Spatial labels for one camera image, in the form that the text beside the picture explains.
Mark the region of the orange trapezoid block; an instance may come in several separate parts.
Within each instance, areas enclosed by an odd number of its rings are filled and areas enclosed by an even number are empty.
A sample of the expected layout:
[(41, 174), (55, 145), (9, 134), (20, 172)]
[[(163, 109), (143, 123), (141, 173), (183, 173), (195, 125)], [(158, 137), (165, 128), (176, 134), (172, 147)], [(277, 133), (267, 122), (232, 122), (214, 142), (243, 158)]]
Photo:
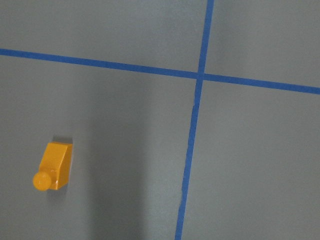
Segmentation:
[(35, 189), (57, 191), (68, 184), (72, 151), (71, 143), (53, 141), (47, 144), (38, 172), (32, 179)]

